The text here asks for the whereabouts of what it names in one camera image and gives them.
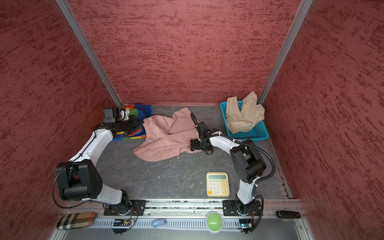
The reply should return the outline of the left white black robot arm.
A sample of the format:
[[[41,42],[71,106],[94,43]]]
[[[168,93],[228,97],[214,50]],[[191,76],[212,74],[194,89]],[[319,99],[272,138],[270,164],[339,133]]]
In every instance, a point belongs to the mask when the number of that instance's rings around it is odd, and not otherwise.
[[[106,216],[142,216],[146,201],[131,201],[125,190],[105,185],[96,164],[106,146],[117,135],[132,134],[143,123],[132,116],[124,121],[97,125],[81,150],[68,162],[57,165],[53,188],[58,190],[60,198],[63,201],[78,201],[80,204],[103,204]]]

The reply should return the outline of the teal plastic basket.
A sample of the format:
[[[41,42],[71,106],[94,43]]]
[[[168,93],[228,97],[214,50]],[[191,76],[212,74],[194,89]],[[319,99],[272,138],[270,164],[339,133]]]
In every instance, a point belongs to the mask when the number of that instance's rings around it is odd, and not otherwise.
[[[226,131],[229,137],[237,140],[245,141],[247,139],[252,140],[253,142],[259,142],[263,140],[267,140],[269,138],[268,130],[264,124],[264,121],[260,121],[257,123],[250,131],[248,132],[239,132],[236,134],[233,134],[230,132],[227,124],[227,118],[226,118],[226,109],[227,109],[227,102],[221,102],[220,108],[222,111]]]

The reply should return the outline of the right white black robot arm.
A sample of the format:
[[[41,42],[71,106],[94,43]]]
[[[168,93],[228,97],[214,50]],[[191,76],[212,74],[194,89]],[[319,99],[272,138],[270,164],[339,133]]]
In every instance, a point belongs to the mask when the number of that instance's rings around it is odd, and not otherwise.
[[[192,152],[197,150],[209,152],[214,147],[225,151],[232,158],[235,171],[240,178],[234,205],[239,215],[245,216],[256,205],[256,187],[267,169],[262,157],[263,151],[252,140],[236,140],[220,131],[190,140]]]

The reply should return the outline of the rainbow striped shorts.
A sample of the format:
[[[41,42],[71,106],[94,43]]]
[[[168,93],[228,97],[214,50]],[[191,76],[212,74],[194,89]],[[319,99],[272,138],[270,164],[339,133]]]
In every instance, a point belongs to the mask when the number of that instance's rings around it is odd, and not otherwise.
[[[122,139],[141,139],[146,137],[146,130],[143,126],[144,119],[149,118],[154,113],[153,104],[130,104],[122,108],[117,108],[117,121],[127,123],[125,130],[117,133],[115,140]]]

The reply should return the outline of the pink shorts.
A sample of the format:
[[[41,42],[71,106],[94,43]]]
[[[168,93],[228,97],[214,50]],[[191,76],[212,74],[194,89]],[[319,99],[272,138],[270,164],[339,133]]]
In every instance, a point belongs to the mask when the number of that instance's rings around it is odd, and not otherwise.
[[[183,108],[171,117],[155,115],[144,119],[146,140],[133,153],[146,162],[159,162],[181,153],[191,153],[190,141],[198,138],[191,111]]]

